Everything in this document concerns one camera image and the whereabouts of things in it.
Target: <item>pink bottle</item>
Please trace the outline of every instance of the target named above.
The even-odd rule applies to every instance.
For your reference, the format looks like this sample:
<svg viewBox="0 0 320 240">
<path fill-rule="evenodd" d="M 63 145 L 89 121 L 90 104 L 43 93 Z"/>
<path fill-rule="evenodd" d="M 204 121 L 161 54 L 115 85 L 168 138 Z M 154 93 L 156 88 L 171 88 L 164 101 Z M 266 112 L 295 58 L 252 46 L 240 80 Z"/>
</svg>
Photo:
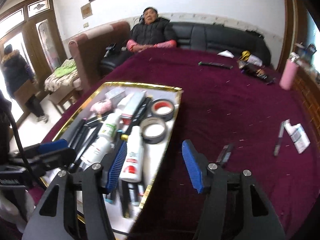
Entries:
<svg viewBox="0 0 320 240">
<path fill-rule="evenodd" d="M 296 63 L 298 58 L 299 56 L 291 56 L 285 64 L 285 68 L 279 83 L 280 87 L 282 87 L 284 90 L 290 90 L 292 87 L 294 77 L 296 76 L 299 68 L 299 65 Z"/>
</svg>

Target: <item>pink fuzzy item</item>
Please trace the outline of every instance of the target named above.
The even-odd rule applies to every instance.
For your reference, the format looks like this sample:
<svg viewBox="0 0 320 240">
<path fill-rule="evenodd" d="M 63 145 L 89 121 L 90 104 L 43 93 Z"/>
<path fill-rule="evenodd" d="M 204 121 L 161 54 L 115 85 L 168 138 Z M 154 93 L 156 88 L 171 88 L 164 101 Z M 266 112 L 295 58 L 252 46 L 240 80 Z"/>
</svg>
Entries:
<svg viewBox="0 0 320 240">
<path fill-rule="evenodd" d="M 109 99 L 105 99 L 91 106 L 90 111 L 96 112 L 97 114 L 103 114 L 106 111 L 110 111 L 111 108 L 112 108 L 111 101 Z"/>
</svg>

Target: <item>wooden door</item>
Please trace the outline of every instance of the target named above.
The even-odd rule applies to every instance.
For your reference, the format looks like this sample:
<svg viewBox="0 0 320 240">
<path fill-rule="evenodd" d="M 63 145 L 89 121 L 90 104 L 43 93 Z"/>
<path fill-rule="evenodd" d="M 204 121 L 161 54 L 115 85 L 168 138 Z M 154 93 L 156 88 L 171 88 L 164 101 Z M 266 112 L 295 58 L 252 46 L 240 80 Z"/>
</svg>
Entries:
<svg viewBox="0 0 320 240">
<path fill-rule="evenodd" d="M 36 15 L 26 25 L 26 33 L 30 38 L 34 51 L 37 52 L 37 58 L 40 62 L 40 68 L 35 70 L 40 76 L 39 83 L 43 85 L 45 79 L 67 59 L 58 32 L 54 11 Z"/>
</svg>

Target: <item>maroon tablecloth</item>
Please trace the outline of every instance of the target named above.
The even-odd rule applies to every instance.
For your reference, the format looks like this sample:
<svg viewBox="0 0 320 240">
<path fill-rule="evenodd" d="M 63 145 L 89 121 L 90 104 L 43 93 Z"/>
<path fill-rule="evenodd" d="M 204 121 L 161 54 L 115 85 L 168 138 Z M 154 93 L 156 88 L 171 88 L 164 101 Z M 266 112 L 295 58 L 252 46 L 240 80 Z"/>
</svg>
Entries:
<svg viewBox="0 0 320 240">
<path fill-rule="evenodd" d="M 221 62 L 232 70 L 198 66 L 199 61 Z M 181 155 L 181 143 L 191 139 L 195 148 L 215 161 L 224 145 L 235 143 L 227 163 L 229 171 L 245 169 L 269 196 L 287 235 L 308 215 L 319 193 L 319 153 L 302 104 L 294 91 L 267 86 L 241 74 L 236 60 L 205 52 L 148 49 L 138 53 L 65 112 L 44 141 L 49 141 L 70 115 L 106 81 L 130 81 L 181 87 L 181 107 L 157 181 L 135 225 L 135 232 L 161 231 L 159 238 L 177 238 L 175 230 L 194 231 L 204 197 L 192 188 Z M 273 156 L 280 123 L 301 123 L 310 146 L 298 154 L 285 132 L 279 156 Z M 192 233 L 181 233 L 192 239 Z M 155 239 L 154 235 L 146 238 Z"/>
</svg>

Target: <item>green cloth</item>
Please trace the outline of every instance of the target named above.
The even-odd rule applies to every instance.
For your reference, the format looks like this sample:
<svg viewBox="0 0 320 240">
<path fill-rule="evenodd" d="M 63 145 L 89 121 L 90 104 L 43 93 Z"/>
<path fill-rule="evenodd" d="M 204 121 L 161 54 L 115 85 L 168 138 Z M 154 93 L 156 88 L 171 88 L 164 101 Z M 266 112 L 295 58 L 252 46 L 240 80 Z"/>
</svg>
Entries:
<svg viewBox="0 0 320 240">
<path fill-rule="evenodd" d="M 56 77 L 60 78 L 63 77 L 72 71 L 76 70 L 76 62 L 74 59 L 66 59 L 65 62 L 61 65 L 61 67 L 58 67 L 55 71 L 54 74 Z"/>
</svg>

